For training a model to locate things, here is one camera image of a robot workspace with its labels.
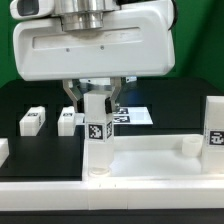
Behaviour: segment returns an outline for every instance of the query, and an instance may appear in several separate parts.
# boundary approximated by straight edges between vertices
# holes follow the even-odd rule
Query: white rectangular block
[[[114,160],[114,141],[93,142],[87,141],[88,166],[108,168]]]
[[[0,139],[0,167],[9,156],[9,145],[7,139]]]
[[[105,112],[105,100],[110,97],[109,91],[92,90],[84,94],[85,122],[104,123],[111,119]]]
[[[19,122],[21,136],[36,136],[45,119],[44,107],[31,107]]]
[[[224,173],[224,97],[208,96],[202,148],[202,172]]]
[[[76,127],[74,107],[64,107],[58,120],[58,136],[73,136]]]

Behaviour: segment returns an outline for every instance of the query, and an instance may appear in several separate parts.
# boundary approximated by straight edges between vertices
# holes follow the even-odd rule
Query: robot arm
[[[156,76],[165,75],[174,66],[171,0],[126,4],[119,10],[112,4],[115,1],[105,0],[104,6],[109,2],[110,7],[96,10],[103,12],[103,23],[93,23],[90,18],[94,11],[78,4],[102,0],[48,0],[49,7],[43,10],[39,0],[37,15],[26,15],[34,13],[31,6],[21,7],[24,11],[20,12],[20,2],[26,1],[13,1],[12,14],[36,18],[45,9],[42,16],[48,12],[52,17],[22,22],[14,31],[16,64],[25,80]],[[70,9],[69,2],[77,5]],[[97,24],[103,27],[96,29]]]

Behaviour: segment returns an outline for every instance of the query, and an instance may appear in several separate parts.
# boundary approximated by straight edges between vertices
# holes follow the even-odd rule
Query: white cube
[[[208,96],[202,148],[202,172],[224,173],[224,97]]]
[[[31,107],[19,122],[21,136],[36,136],[45,119],[44,107]]]
[[[74,107],[64,107],[58,120],[58,136],[73,136],[75,127]]]

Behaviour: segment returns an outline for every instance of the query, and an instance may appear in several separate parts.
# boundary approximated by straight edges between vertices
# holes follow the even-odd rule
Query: black and white tag
[[[127,107],[120,107],[119,111],[114,113],[116,115],[128,115],[129,111]]]
[[[208,144],[210,146],[224,146],[224,131],[210,131]]]
[[[103,140],[103,125],[88,124],[89,139]]]
[[[72,117],[72,115],[73,115],[72,113],[64,113],[63,117]]]
[[[114,123],[122,123],[122,124],[129,124],[130,117],[129,116],[114,116]]]
[[[113,126],[112,126],[112,122],[107,124],[107,138],[110,138],[110,136],[112,135],[112,131],[113,131]]]
[[[38,113],[28,113],[28,117],[37,117]]]

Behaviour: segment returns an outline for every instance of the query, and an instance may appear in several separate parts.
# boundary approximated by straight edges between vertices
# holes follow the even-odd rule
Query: green backdrop
[[[202,77],[224,91],[224,1],[176,0],[179,21],[173,30],[176,66],[171,77]],[[0,1],[0,86],[20,78],[13,55],[11,0]]]

